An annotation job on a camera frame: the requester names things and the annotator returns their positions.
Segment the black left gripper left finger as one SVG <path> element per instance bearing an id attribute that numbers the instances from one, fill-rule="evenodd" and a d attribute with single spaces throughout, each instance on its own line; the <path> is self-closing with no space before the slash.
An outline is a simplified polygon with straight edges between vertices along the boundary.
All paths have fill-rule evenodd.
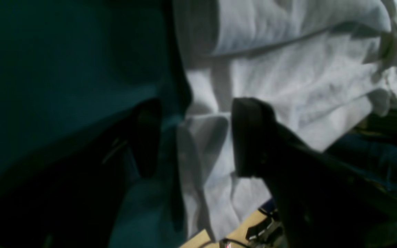
<path id="1" fill-rule="evenodd" d="M 153 176 L 159 99 L 27 156 L 0 176 L 0 248 L 107 248 L 127 191 Z"/>

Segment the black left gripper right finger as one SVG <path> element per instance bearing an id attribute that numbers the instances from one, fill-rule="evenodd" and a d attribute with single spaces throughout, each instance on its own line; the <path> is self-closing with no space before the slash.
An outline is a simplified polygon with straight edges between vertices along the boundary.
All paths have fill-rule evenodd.
<path id="1" fill-rule="evenodd" d="M 290 248 L 397 248 L 397 197 L 304 144 L 271 105 L 233 99 L 237 175 L 263 179 Z"/>

